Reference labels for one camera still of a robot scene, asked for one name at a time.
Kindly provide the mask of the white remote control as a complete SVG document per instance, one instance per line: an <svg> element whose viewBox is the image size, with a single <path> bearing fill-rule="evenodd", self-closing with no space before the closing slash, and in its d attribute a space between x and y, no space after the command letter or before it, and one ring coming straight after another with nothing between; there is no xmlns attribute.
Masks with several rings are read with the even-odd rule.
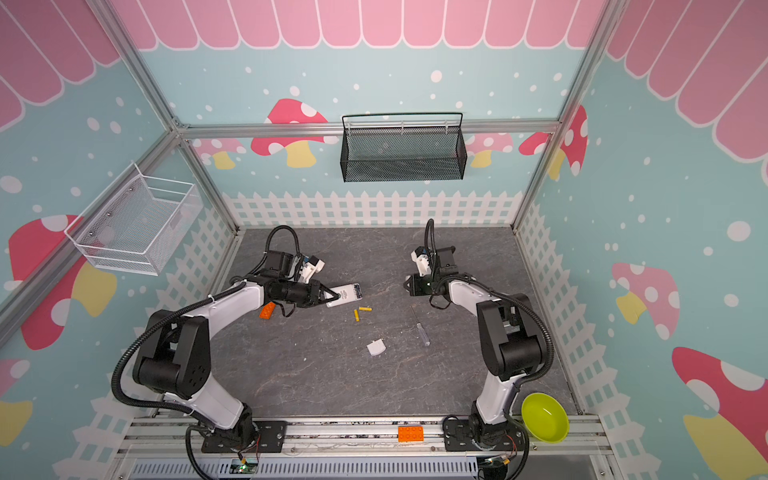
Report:
<svg viewBox="0 0 768 480"><path fill-rule="evenodd" d="M341 296L341 299L336 302L326 304L326 306L329 308L356 302L362 299L362 291L359 283L332 287L332 289Z"/></svg>

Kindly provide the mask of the white battery cover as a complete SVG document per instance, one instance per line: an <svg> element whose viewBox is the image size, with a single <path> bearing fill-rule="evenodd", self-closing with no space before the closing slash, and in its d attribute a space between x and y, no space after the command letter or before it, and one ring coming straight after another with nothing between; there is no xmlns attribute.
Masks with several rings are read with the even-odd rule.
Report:
<svg viewBox="0 0 768 480"><path fill-rule="evenodd" d="M366 348L372 357L379 356L386 351L386 345L382 339L369 343Z"/></svg>

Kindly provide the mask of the clear handle screwdriver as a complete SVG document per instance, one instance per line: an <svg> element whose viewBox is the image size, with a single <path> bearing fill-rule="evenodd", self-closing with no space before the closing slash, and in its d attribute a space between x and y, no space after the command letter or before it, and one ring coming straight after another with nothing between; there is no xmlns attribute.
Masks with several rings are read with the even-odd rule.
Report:
<svg viewBox="0 0 768 480"><path fill-rule="evenodd" d="M431 345L431 340L430 340L430 338L429 338L429 336L428 336L428 334L426 332L426 329L425 329L424 325L419 321L417 316L414 316L414 319L415 319L415 325L416 325L417 332L419 334L419 337L420 337L423 345L425 347L429 347Z"/></svg>

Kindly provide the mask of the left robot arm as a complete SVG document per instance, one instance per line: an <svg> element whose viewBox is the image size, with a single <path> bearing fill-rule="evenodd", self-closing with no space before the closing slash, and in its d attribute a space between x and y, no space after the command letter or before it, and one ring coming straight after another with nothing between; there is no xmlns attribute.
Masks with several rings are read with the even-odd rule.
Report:
<svg viewBox="0 0 768 480"><path fill-rule="evenodd" d="M268 306L288 318L298 309L339 299L314 277L320 260L304 255L298 240L293 245L291 252L265 247L257 265L220 293L152 314L115 366L113 397L131 407L188 415L204 437L223 448L252 448L259 438L252 410L214 378L210 343L230 324Z"/></svg>

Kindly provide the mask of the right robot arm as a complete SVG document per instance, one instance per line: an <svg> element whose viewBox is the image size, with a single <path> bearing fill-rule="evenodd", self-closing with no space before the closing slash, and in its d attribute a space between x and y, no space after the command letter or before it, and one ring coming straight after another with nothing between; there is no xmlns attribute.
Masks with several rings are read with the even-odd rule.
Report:
<svg viewBox="0 0 768 480"><path fill-rule="evenodd" d="M526 295L502 293L461 273L454 253L453 246L436 246L435 221L429 219L423 245L411 255L417 272L406 278L404 288L411 296L427 296L433 308L459 306L476 318L487 376L473 402L468 427L475 444L491 448L511 427L512 406L521 387L551 369L554 342Z"/></svg>

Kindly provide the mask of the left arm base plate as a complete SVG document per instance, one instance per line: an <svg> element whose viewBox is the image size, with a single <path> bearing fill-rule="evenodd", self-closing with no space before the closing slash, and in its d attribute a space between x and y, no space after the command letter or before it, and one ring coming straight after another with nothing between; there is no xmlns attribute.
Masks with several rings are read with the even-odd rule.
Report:
<svg viewBox="0 0 768 480"><path fill-rule="evenodd" d="M252 421L234 429L215 428L204 434L202 452L214 453L280 453L286 438L286 421Z"/></svg>

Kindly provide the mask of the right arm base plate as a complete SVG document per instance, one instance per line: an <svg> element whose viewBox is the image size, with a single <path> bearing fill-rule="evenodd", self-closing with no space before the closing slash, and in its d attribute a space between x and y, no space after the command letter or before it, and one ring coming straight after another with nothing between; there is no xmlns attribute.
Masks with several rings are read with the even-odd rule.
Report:
<svg viewBox="0 0 768 480"><path fill-rule="evenodd" d="M450 415L442 420L441 429L448 452L506 452L524 446L522 430L509 422L489 425L475 416Z"/></svg>

